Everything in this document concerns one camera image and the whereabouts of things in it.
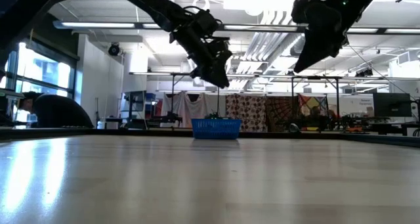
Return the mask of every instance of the window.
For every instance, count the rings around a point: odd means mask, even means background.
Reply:
[[[37,84],[26,82],[26,81],[18,80],[16,82],[16,92],[25,93],[25,92],[29,92],[29,91],[34,91],[36,93],[60,95],[60,96],[63,96],[63,97],[68,96],[68,93],[64,90],[53,89],[53,88],[50,88],[50,87],[45,87],[45,86],[42,86],[42,85],[37,85]]]
[[[7,71],[9,67],[9,62],[6,61],[6,65],[5,65],[5,71]],[[7,77],[3,77],[2,79],[0,79],[0,89],[5,89],[6,88],[6,81],[7,81]]]
[[[40,55],[27,49],[25,44],[21,44],[19,46],[18,75],[68,88],[70,66]]]
[[[72,97],[74,69],[69,65],[26,48],[25,43],[19,44],[17,59],[16,92],[35,91]]]

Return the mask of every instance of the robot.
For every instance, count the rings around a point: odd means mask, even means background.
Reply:
[[[37,21],[55,4],[63,0],[17,0],[0,16],[0,78],[7,56],[13,46],[26,37]],[[170,33],[170,42],[178,41],[188,58],[196,64],[190,76],[212,83],[220,88],[229,86],[225,64],[232,56],[228,38],[214,37],[222,24],[209,11],[197,13],[182,8],[169,0],[128,0],[147,12],[162,30]],[[296,0],[291,13],[297,24],[308,24],[306,43],[294,71],[304,69],[325,57],[336,57],[348,44],[348,29],[362,16],[373,0]]]
[[[0,16],[0,78],[5,75],[4,65],[11,49],[25,38],[33,26],[47,11],[63,0],[17,0]],[[178,43],[186,50],[197,68],[191,77],[212,83],[220,88],[229,86],[226,77],[226,61],[232,56],[228,50],[228,38],[214,37],[213,33],[222,24],[209,11],[197,13],[182,8],[169,0],[128,0],[147,12],[154,22],[170,33],[170,42]]]

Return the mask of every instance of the white cloth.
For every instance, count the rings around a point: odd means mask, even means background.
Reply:
[[[162,114],[167,115],[171,111],[171,98],[164,95],[162,104]],[[226,98],[220,97],[220,115],[226,114]],[[201,94],[195,102],[190,100],[190,97],[181,92],[173,98],[173,112],[182,118],[182,123],[179,125],[181,128],[192,128],[191,119],[204,119],[210,113],[217,112],[217,96]],[[162,127],[173,126],[177,127],[178,124],[168,125],[161,124]]]

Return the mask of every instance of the security camera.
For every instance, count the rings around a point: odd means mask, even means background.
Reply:
[[[118,56],[121,49],[119,48],[119,43],[112,43],[111,47],[108,49],[108,53],[111,56]]]

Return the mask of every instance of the blue plastic basket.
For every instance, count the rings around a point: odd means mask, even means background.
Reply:
[[[196,139],[237,139],[241,120],[192,119]]]

